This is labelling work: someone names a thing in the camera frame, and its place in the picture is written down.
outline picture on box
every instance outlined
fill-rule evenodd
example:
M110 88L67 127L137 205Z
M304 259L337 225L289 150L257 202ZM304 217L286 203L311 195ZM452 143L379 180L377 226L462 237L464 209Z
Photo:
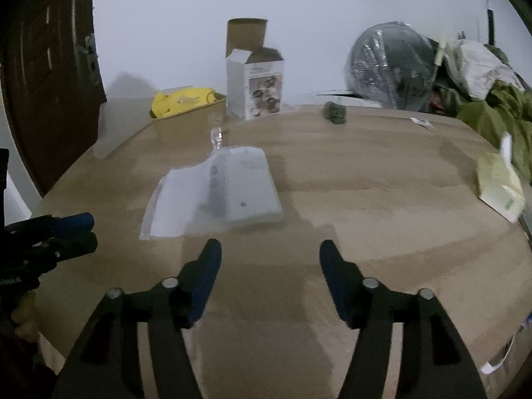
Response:
M272 75L249 80L249 94L253 108L251 114L260 117L261 114L275 114L280 111L281 88L283 76Z

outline brown door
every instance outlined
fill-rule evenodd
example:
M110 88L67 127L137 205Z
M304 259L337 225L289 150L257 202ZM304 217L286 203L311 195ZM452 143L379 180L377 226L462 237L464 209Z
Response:
M42 195L97 139L105 94L93 39L92 0L27 0L9 29L6 113Z

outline silver screw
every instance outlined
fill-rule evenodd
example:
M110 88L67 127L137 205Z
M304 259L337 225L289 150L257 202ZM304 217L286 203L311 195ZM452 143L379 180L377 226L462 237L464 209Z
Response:
M431 298L434 297L434 293L432 292L432 290L428 288L423 288L421 291L419 291L419 295L423 297L425 300L430 300Z
M111 288L109 291L105 293L108 298L111 300L114 300L117 297L120 297L122 295L122 290L120 288Z
M177 285L179 285L179 280L176 278L167 278L162 281L162 285L165 288L175 288Z
M379 286L379 281L375 278L365 278L363 281L362 281L362 284L366 287L366 288L369 288L369 289L374 289L374 288L377 288Z

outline plastic wrap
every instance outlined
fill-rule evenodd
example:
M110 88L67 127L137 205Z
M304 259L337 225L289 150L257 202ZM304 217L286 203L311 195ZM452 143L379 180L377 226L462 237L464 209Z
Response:
M375 25L362 33L349 53L347 86L390 108L424 110L432 90L434 57L429 40L408 25Z

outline wooden table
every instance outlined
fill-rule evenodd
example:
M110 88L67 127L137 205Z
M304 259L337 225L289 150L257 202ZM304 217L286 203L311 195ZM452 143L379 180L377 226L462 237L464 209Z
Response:
M350 108L347 124L333 125L305 106L225 128L225 145L264 149L286 219L212 235L222 243L222 267L203 319L186 332L205 397L336 397L357 332L334 310L318 263L324 239L390 289L434 290L478 366L530 312L525 233L476 196L476 160L494 149L456 119L423 115L429 130L410 116L419 115ZM87 152L39 207L37 214L89 211L96 219L97 252L61 263L38 289L42 332L64 355L106 290L146 290L206 242L138 239L159 179L211 151L206 122L183 130L183 118L174 136L164 124L104 160Z

